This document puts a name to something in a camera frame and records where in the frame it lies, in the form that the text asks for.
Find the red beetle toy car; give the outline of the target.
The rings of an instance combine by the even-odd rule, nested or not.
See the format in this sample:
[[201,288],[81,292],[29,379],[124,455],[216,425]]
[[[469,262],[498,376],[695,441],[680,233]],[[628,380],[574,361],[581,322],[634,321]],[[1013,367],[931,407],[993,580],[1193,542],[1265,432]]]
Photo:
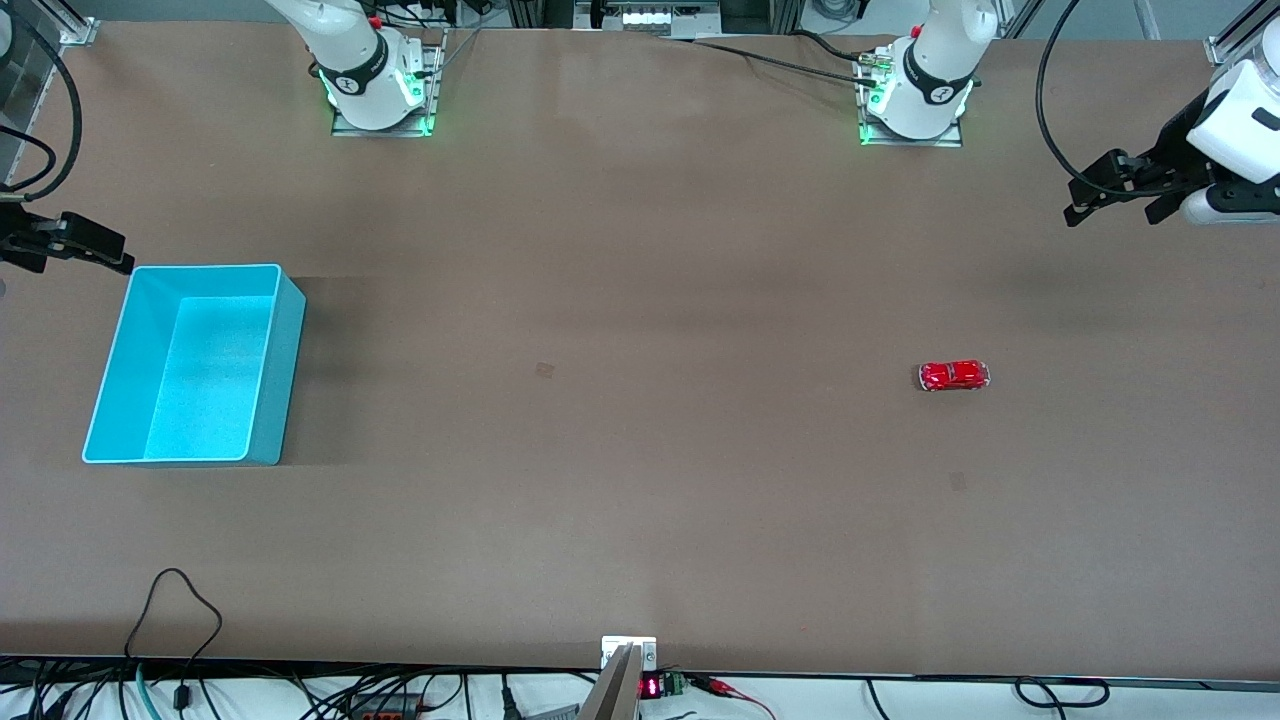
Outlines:
[[988,366],[975,359],[954,363],[923,363],[918,368],[918,382],[925,392],[974,391],[991,383]]

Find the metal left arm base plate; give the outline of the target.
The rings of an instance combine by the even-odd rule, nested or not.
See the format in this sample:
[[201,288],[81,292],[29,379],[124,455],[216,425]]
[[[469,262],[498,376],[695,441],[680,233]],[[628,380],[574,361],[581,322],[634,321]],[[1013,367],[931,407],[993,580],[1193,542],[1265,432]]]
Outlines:
[[859,140],[864,146],[960,147],[960,117],[973,76],[941,79],[913,56],[914,40],[896,38],[852,61],[858,79]]

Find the lit background device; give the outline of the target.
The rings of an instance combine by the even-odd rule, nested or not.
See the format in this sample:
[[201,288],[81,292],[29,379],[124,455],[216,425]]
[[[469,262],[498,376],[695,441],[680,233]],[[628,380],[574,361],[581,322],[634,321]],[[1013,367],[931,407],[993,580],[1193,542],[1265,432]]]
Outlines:
[[723,29],[718,0],[575,0],[573,29],[699,38]]

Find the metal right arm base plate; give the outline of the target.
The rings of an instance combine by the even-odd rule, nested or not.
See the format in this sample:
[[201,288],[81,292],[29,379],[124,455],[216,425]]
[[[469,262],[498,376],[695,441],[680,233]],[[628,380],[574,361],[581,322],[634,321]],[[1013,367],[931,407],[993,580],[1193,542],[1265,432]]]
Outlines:
[[387,64],[361,95],[344,95],[325,70],[319,77],[332,108],[330,135],[348,138],[426,138],[433,135],[442,92],[445,49],[390,27]]

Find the aluminium frame corner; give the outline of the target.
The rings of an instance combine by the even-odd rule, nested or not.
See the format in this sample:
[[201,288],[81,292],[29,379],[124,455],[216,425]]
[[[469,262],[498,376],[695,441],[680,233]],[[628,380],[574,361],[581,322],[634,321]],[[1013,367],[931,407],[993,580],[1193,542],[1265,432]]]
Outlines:
[[1217,35],[1204,41],[1204,53],[1212,67],[1225,67],[1238,60],[1261,40],[1266,27],[1280,19],[1280,0],[1252,0]]
[[61,46],[91,46],[96,40],[100,22],[82,15],[70,0],[32,0],[56,27]]

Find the blue plastic box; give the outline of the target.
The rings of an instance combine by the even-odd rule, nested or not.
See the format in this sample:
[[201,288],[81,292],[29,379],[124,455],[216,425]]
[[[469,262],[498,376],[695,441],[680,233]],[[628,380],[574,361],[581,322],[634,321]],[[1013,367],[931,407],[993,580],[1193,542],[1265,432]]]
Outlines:
[[279,462],[306,305],[276,264],[137,266],[84,438],[84,462]]

